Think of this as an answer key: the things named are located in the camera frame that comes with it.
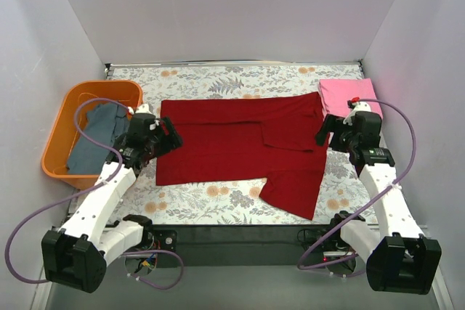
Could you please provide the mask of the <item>red t shirt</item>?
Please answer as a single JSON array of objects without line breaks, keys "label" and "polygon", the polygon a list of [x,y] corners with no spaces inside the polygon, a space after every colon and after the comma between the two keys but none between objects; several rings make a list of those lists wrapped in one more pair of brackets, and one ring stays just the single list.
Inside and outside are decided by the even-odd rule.
[{"label": "red t shirt", "polygon": [[265,178],[260,198],[313,219],[328,145],[317,92],[261,99],[164,100],[182,146],[157,160],[158,186]]}]

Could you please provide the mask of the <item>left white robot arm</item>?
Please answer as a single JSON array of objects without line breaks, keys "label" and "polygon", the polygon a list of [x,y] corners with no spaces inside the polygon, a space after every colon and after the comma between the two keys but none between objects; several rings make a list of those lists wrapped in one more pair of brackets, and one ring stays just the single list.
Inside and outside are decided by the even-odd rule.
[{"label": "left white robot arm", "polygon": [[106,225],[142,169],[181,146],[182,138],[170,118],[135,113],[77,211],[59,229],[44,235],[41,251],[46,280],[92,293],[117,258],[126,252],[150,250],[155,235],[149,218],[128,215],[112,229]]}]

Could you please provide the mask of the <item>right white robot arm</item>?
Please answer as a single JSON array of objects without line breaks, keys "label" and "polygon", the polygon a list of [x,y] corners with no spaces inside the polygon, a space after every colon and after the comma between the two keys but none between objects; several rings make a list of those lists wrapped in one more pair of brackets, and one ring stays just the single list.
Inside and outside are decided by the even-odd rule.
[{"label": "right white robot arm", "polygon": [[442,249],[412,217],[392,154],[380,145],[380,132],[380,115],[357,111],[347,118],[327,115],[315,137],[317,144],[328,140],[332,150],[348,154],[379,224],[374,232],[359,216],[344,215],[344,224],[332,228],[328,239],[335,249],[350,246],[361,257],[373,290],[426,295]]}]

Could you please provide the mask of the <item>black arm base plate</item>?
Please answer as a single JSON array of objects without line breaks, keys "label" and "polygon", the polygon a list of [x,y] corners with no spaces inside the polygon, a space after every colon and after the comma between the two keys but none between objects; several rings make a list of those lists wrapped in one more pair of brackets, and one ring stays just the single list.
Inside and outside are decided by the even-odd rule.
[{"label": "black arm base plate", "polygon": [[145,241],[129,249],[132,270],[144,260],[154,268],[174,268],[176,253],[185,266],[294,266],[329,225],[152,225]]}]

